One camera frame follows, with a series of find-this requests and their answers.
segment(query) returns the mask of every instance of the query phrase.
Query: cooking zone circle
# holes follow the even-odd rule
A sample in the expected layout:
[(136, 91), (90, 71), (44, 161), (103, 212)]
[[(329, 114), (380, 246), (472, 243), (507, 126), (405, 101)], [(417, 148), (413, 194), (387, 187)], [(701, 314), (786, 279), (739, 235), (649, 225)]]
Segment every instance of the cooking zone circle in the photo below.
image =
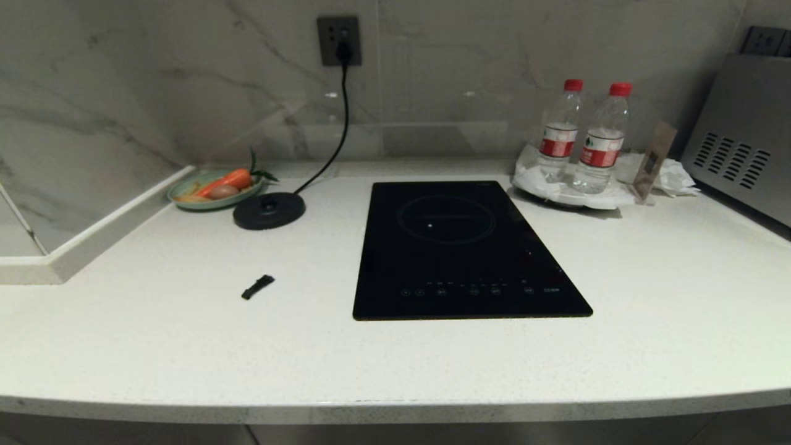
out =
[(445, 245), (469, 244), (494, 232), (494, 214), (458, 196), (423, 196), (398, 210), (398, 224), (415, 238)]

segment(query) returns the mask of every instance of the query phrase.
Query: wall outlet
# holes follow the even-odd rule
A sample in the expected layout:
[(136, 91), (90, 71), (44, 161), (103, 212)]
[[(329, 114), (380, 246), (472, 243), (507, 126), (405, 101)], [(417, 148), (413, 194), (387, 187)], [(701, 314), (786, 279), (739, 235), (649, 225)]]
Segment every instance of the wall outlet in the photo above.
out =
[(316, 19), (319, 28), (319, 48), (321, 64), (325, 67), (340, 67), (341, 63), (335, 56), (340, 42), (345, 41), (352, 49), (350, 66), (362, 65), (360, 47), (360, 27), (356, 17), (319, 17)]
[(781, 28), (751, 26), (742, 47), (742, 54), (777, 55), (786, 31)]

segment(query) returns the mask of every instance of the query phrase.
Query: black glass cooktop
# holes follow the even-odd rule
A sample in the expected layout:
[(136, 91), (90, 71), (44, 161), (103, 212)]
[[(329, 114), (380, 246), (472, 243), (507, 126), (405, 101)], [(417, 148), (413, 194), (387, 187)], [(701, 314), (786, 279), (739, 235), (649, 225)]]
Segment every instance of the black glass cooktop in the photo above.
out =
[(497, 182), (373, 185), (354, 318), (592, 313)]

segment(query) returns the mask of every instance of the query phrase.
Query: microwave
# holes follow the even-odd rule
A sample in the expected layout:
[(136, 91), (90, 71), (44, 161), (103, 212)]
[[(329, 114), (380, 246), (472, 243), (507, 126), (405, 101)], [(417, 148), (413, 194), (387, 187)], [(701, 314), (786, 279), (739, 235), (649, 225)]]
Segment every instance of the microwave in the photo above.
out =
[(791, 234), (791, 59), (728, 56), (681, 162)]

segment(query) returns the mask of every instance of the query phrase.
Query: carrot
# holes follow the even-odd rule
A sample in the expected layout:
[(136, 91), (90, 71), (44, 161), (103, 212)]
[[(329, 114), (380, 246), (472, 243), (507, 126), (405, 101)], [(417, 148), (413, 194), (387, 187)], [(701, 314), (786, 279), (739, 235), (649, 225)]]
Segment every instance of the carrot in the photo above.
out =
[(252, 177), (247, 169), (235, 169), (222, 178), (198, 190), (193, 196), (208, 197), (209, 193), (219, 185), (232, 185), (238, 189), (247, 188), (252, 184)]
[(204, 186), (192, 195), (207, 198), (209, 197), (209, 193), (211, 193), (211, 191), (214, 190), (218, 185), (232, 185), (233, 187), (242, 190), (252, 185), (252, 177), (254, 176), (265, 177), (269, 181), (278, 182), (278, 178), (272, 176), (271, 173), (255, 169), (255, 151), (252, 150), (252, 147), (250, 147), (250, 158), (252, 160), (250, 170), (235, 169), (231, 173), (226, 174), (215, 182)]

